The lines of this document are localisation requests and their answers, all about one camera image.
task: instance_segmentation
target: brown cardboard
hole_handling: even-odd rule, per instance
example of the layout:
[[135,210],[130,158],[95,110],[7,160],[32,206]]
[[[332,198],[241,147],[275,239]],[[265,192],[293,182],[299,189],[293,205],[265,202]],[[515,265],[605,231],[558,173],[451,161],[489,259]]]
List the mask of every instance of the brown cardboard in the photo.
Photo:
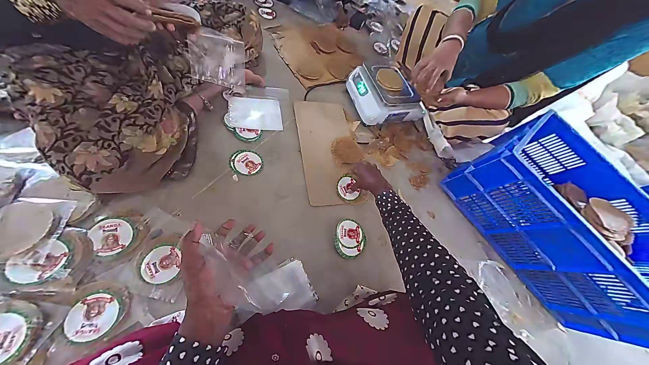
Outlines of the brown cardboard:
[[297,101],[294,107],[309,203],[314,207],[345,204],[336,184],[349,168],[338,166],[331,154],[334,140],[350,135],[343,108],[309,101]]
[[634,72],[636,75],[649,76],[649,52],[630,60],[629,71]]
[[[345,80],[338,79],[327,71],[326,65],[328,62],[348,64],[350,71],[363,63],[363,58],[356,53],[345,53],[340,49],[336,49],[333,53],[318,53],[311,46],[310,42],[314,39],[314,34],[318,32],[329,32],[333,37],[340,34],[340,31],[335,27],[324,30],[318,27],[303,27],[298,29],[278,25],[276,27],[266,28],[266,30],[271,33],[271,38],[275,41],[275,48],[280,57],[282,57],[282,60],[284,60],[294,76],[307,89]],[[317,80],[309,80],[300,76],[296,70],[302,62],[318,65],[322,71],[322,76]]]

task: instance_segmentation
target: blue plastic crate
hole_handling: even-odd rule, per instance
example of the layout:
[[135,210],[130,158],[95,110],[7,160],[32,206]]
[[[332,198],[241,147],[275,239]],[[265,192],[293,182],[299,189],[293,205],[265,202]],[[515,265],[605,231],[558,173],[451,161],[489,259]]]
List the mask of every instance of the blue plastic crate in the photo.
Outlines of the blue plastic crate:
[[[555,112],[493,143],[446,193],[565,327],[649,347],[649,195]],[[552,187],[567,182],[635,219],[633,267]]]

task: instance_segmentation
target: table surface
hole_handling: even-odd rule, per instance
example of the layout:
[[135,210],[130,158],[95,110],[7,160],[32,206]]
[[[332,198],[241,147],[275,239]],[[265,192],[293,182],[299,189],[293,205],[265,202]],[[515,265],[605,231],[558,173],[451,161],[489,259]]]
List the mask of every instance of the table surface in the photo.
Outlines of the table surface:
[[[251,0],[243,3],[257,8]],[[276,19],[260,18],[263,28],[279,24],[309,24],[308,19],[278,1],[274,9],[278,13]],[[345,32],[357,41],[360,53],[377,57],[371,48],[367,30],[347,29]],[[305,89],[279,57],[269,33],[264,31],[263,36],[260,65],[254,71],[265,77],[267,86],[287,89],[292,102],[303,100]],[[343,84],[316,88],[308,94],[308,100],[340,104],[346,113],[358,118]],[[213,101],[213,105],[214,111],[199,118],[198,153],[192,173],[183,181],[163,182],[155,190],[138,194],[138,199],[144,199],[145,204],[168,213],[179,214],[182,220],[201,220],[209,229],[216,229],[224,221],[234,218],[237,220],[235,230],[241,230],[249,223],[265,230],[267,236],[264,242],[275,243],[275,252],[270,260],[280,263],[293,257],[304,264],[319,296],[318,311],[333,310],[357,284],[379,291],[404,291],[388,235],[373,199],[362,205],[309,205],[294,113],[282,116],[283,131],[264,131],[257,142],[246,143],[236,139],[223,126],[226,101],[219,97]],[[228,158],[240,149],[259,153],[263,157],[264,167],[255,176],[239,176],[235,181]],[[502,260],[439,187],[439,181],[448,173],[441,161],[434,153],[418,151],[418,154],[434,165],[430,184],[426,188],[415,190],[410,186],[408,179],[414,174],[402,162],[397,162],[390,169],[382,169],[384,175],[427,228],[471,275],[479,277],[481,261]],[[132,197],[133,194],[127,194],[115,199]],[[435,218],[431,218],[429,212],[433,212]],[[334,249],[336,224],[342,218],[359,222],[367,235],[366,248],[352,260],[341,258]],[[526,320],[519,325],[536,335],[532,341],[540,353],[552,354],[556,346],[560,346],[557,340],[552,340],[560,338],[556,337],[556,322],[511,271],[504,270],[509,279],[506,283],[509,284],[500,283],[496,288],[503,292],[515,292],[516,296],[522,298],[524,304],[516,312]],[[184,307],[184,298],[173,304],[150,299],[148,311],[158,318]]]

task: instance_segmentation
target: black and white polka dot shirt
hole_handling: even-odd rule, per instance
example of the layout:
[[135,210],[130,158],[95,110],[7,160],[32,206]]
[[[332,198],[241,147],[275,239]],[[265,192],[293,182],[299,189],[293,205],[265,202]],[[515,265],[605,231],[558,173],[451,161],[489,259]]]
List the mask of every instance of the black and white polka dot shirt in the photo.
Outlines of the black and white polka dot shirt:
[[177,333],[160,365],[218,365],[223,364],[225,354],[223,346],[202,344]]
[[415,320],[439,364],[545,364],[514,336],[457,260],[393,192],[376,197]]

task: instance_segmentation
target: digital weighing scale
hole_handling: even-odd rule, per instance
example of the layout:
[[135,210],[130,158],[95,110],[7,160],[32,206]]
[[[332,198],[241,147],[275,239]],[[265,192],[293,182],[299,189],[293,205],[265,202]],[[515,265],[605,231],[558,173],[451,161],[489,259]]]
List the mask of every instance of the digital weighing scale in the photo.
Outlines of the digital weighing scale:
[[[403,82],[401,91],[391,92],[376,81],[376,73],[382,68],[391,68],[399,74]],[[419,94],[394,66],[362,64],[349,74],[346,85],[366,125],[418,120],[424,116]]]

